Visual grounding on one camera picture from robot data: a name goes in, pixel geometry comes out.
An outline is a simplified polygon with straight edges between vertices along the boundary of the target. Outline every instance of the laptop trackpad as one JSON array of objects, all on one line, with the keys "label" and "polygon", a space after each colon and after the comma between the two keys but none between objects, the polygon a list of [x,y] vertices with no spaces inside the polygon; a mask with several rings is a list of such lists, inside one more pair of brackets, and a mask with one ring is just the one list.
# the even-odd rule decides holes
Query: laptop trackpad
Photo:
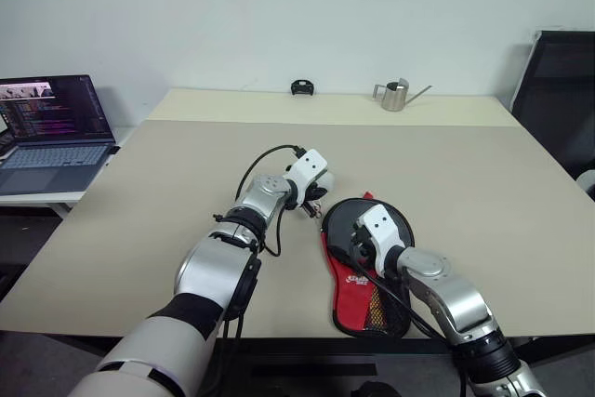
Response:
[{"label": "laptop trackpad", "polygon": [[22,169],[13,172],[2,185],[3,192],[13,191],[41,191],[46,188],[59,169]]}]

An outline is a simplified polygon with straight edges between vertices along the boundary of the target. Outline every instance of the white wall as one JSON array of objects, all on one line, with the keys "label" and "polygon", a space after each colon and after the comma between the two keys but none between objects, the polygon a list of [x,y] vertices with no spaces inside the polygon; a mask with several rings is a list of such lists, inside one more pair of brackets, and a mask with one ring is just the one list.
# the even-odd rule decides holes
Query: white wall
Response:
[{"label": "white wall", "polygon": [[90,73],[114,124],[170,86],[497,94],[536,29],[592,29],[595,0],[0,0],[0,77]]}]

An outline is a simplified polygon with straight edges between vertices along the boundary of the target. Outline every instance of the laptop screen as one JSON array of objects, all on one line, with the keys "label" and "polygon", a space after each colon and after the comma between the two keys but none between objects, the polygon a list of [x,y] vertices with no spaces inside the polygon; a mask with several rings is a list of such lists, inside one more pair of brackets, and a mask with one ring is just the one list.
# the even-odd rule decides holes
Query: laptop screen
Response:
[{"label": "laptop screen", "polygon": [[16,142],[113,140],[88,75],[0,79],[0,115]]}]

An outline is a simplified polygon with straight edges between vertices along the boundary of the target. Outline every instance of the robotic arm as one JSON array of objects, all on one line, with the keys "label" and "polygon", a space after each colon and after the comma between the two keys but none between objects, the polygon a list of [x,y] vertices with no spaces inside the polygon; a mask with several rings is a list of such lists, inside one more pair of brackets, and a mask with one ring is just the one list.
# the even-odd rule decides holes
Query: robotic arm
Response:
[{"label": "robotic arm", "polygon": [[475,395],[547,397],[527,363],[519,360],[472,283],[455,274],[445,257],[404,247],[383,205],[355,223],[354,242],[376,253],[378,276],[400,277],[431,310]]},{"label": "robotic arm", "polygon": [[304,207],[332,188],[314,149],[283,176],[256,176],[182,262],[174,298],[124,337],[71,397],[193,397],[223,321],[243,314],[257,283],[266,230],[282,207]]}]

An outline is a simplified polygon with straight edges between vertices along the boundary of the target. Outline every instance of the laptop keyboard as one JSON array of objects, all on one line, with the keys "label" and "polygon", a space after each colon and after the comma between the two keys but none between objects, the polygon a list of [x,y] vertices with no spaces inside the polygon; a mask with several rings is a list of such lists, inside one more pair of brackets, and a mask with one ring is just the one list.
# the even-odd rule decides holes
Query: laptop keyboard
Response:
[{"label": "laptop keyboard", "polygon": [[95,165],[106,150],[104,145],[18,149],[0,169]]}]

